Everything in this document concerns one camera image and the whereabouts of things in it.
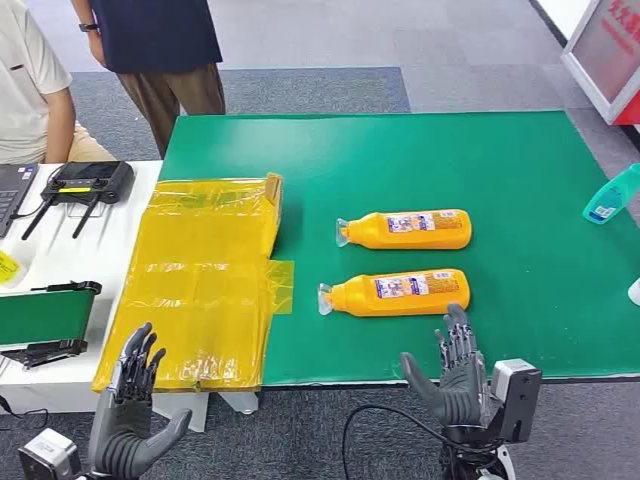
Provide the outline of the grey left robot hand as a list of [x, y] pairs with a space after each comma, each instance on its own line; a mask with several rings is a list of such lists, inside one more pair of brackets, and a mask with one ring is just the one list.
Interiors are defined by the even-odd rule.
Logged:
[[124, 342], [96, 409], [88, 456], [88, 479], [138, 479], [186, 435], [192, 416], [179, 410], [152, 434], [152, 391], [166, 350], [150, 356], [157, 335], [145, 323]]

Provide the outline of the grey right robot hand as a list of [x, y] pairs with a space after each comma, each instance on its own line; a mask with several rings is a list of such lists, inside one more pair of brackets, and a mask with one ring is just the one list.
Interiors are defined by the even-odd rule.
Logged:
[[439, 384], [423, 375], [408, 352], [399, 355], [404, 378], [442, 426], [480, 426], [486, 411], [484, 356], [460, 305], [449, 303], [443, 320], [447, 334], [435, 331], [441, 359]]

